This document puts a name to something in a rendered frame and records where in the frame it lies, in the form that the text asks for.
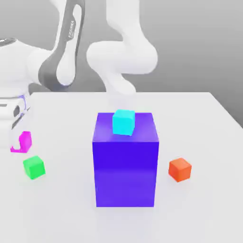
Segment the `small cyan cube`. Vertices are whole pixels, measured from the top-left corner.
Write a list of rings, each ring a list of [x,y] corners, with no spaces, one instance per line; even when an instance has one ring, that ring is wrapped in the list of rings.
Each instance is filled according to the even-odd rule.
[[[131,136],[134,128],[135,111],[119,109],[112,116],[113,134]]]

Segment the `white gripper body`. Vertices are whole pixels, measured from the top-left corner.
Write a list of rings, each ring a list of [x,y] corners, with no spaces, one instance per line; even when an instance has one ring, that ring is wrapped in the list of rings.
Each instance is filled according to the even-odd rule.
[[[8,136],[27,111],[21,112],[18,107],[14,110],[0,107],[0,137]]]

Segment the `large purple box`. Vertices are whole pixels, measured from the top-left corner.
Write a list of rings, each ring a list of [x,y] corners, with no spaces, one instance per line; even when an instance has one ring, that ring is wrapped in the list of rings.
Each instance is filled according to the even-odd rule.
[[[93,167],[97,207],[153,207],[159,137],[151,113],[136,113],[132,136],[112,132],[112,113],[97,115]]]

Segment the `small orange cube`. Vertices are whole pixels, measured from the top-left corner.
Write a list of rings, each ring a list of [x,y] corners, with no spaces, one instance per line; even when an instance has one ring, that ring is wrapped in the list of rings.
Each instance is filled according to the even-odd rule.
[[[192,165],[183,158],[170,161],[168,174],[177,182],[189,179],[191,176]]]

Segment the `small magenta cube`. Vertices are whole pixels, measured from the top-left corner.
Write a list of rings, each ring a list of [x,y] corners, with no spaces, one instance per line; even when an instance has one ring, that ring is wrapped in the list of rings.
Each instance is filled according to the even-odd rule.
[[[27,153],[30,147],[32,146],[31,132],[23,131],[19,136],[19,144],[19,149],[11,147],[10,151],[13,153]]]

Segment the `small green cube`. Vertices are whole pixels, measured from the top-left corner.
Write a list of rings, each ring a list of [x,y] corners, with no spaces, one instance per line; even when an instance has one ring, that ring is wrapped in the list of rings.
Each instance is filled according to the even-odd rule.
[[[39,156],[33,156],[23,161],[26,175],[30,179],[36,179],[46,173],[43,160]]]

